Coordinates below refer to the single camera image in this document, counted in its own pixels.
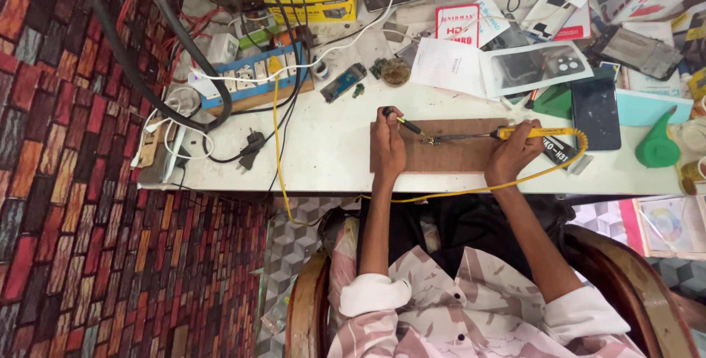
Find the circuit board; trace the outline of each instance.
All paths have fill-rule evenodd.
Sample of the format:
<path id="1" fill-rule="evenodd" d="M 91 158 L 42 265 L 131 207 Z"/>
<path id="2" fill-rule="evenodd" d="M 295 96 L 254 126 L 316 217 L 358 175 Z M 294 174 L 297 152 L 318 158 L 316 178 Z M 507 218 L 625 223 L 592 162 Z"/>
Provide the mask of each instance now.
<path id="1" fill-rule="evenodd" d="M 377 58 L 377 59 L 375 59 L 375 64 L 372 65 L 372 66 L 368 69 L 368 70 L 370 70 L 370 74 L 372 74 L 373 76 L 375 76 L 375 79 L 376 79 L 376 80 L 379 80 L 380 77 L 382 76 L 381 67 L 382 67 L 385 63 L 387 63 L 387 61 L 388 61 L 388 60 L 387 60 L 386 58 Z"/>
<path id="2" fill-rule="evenodd" d="M 356 85 L 360 80 L 365 78 L 367 74 L 368 72 L 365 70 L 365 67 L 360 63 L 356 63 L 348 67 L 343 74 L 339 75 L 338 78 L 330 84 L 326 85 L 326 87 L 321 90 L 321 94 L 324 99 L 326 99 L 327 103 L 331 103 L 332 101 L 338 99 L 338 97 L 345 93 L 348 89 Z"/>

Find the white desk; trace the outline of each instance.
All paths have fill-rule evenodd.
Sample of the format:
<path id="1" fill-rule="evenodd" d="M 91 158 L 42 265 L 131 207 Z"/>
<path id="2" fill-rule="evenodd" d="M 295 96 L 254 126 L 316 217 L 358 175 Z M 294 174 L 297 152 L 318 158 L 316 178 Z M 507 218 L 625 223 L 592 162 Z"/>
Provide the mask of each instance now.
<path id="1" fill-rule="evenodd" d="M 360 23 L 367 22 L 371 16 L 363 12 L 360 19 Z M 352 26 L 348 31 L 354 31 L 357 23 L 350 24 Z M 344 23 L 328 23 L 318 27 L 312 25 L 315 32 L 327 34 L 340 31 Z M 415 34 L 422 28 L 423 25 L 412 25 L 409 33 Z M 394 52 L 409 42 L 409 39 L 405 39 L 402 44 L 391 43 L 391 48 Z M 312 54 L 321 52 L 317 49 Z M 359 59 L 358 50 L 353 46 L 333 51 L 325 58 L 325 62 L 336 76 Z M 287 191 L 370 191 L 373 174 L 368 171 L 369 123 L 374 121 L 375 110 L 380 106 L 394 105 L 405 113 L 405 119 L 411 121 L 491 117 L 522 119 L 524 114 L 533 114 L 545 127 L 570 125 L 564 119 L 526 112 L 528 110 L 509 111 L 499 102 L 481 100 L 459 92 L 414 83 L 392 88 L 383 82 L 372 84 L 373 78 L 368 74 L 363 81 L 366 85 L 365 94 L 357 99 L 353 99 L 352 89 L 332 104 L 327 104 L 318 91 L 299 95 L 287 128 L 287 143 L 282 158 Z M 316 89 L 321 89 L 325 84 L 316 81 Z M 283 117 L 285 110 L 286 107 L 279 109 L 278 117 Z M 213 119 L 204 118 L 210 117 L 205 114 L 197 117 L 201 117 L 197 118 L 199 121 Z M 213 156 L 226 159 L 237 155 L 247 144 L 249 128 L 267 137 L 273 130 L 272 112 L 228 119 L 210 134 L 216 142 Z M 283 131 L 283 128 L 279 130 L 280 140 Z M 648 128 L 621 127 L 622 148 L 610 153 L 590 153 L 595 158 L 581 175 L 569 175 L 563 170 L 557 170 L 520 184 L 520 190 L 525 193 L 681 193 L 673 167 L 647 169 L 635 158 L 635 147 L 647 132 Z M 189 131 L 184 142 L 191 155 L 204 154 L 201 138 L 197 134 Z M 237 161 L 219 164 L 208 159 L 190 160 L 186 165 L 183 185 L 199 190 L 267 190 L 276 172 L 275 139 L 271 139 L 260 151 L 251 171 L 242 173 L 241 169 L 236 170 L 237 166 Z M 549 158 L 540 155 L 520 176 L 528 176 L 551 166 L 553 163 Z M 175 170 L 170 182 L 180 181 L 181 171 Z M 395 191 L 461 191 L 485 185 L 482 174 L 402 174 L 395 184 Z M 272 190 L 280 191 L 279 182 L 275 182 Z"/>

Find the person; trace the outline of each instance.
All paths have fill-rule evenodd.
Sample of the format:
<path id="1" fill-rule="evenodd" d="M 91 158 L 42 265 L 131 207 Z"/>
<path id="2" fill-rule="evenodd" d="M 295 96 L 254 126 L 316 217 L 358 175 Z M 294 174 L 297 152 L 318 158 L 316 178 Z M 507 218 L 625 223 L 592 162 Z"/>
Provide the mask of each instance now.
<path id="1" fill-rule="evenodd" d="M 629 325 L 563 259 L 517 186 L 479 194 L 484 201 L 465 195 L 391 205 L 406 164 L 403 114 L 391 108 L 387 118 L 378 109 L 379 167 L 361 211 L 359 272 L 341 291 L 340 312 L 349 319 L 328 356 L 644 356 L 625 335 Z M 528 138 L 533 127 L 538 120 L 522 122 L 495 149 L 484 173 L 489 186 L 516 180 L 542 152 L 542 138 Z M 473 199 L 478 208 L 461 208 Z M 428 206 L 441 239 L 432 254 L 417 216 Z"/>

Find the wooden chair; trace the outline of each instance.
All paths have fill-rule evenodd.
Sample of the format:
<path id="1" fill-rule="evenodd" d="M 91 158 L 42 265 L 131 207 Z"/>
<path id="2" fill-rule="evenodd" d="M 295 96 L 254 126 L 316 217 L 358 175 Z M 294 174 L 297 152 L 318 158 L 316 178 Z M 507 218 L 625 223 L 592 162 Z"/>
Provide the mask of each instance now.
<path id="1" fill-rule="evenodd" d="M 698 358 L 669 289 L 644 258 L 628 246 L 575 225 L 565 227 L 562 254 L 630 324 L 628 334 L 650 358 Z M 323 249 L 299 273 L 287 312 L 287 358 L 328 353 L 328 275 Z"/>

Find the screwdriver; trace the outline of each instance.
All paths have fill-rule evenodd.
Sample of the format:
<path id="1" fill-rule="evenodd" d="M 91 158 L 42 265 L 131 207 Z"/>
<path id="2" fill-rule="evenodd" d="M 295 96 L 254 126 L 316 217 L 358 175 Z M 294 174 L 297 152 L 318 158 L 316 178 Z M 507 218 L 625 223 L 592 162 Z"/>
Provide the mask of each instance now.
<path id="1" fill-rule="evenodd" d="M 385 107 L 383 109 L 383 115 L 385 117 L 387 117 L 391 112 L 393 112 L 393 110 L 390 107 Z M 414 125 L 413 123 L 406 121 L 405 119 L 402 119 L 400 117 L 398 117 L 397 120 L 401 123 L 404 128 L 407 128 L 418 135 L 426 136 L 424 135 L 424 132 L 422 132 L 421 129 L 419 129 L 419 127 Z"/>

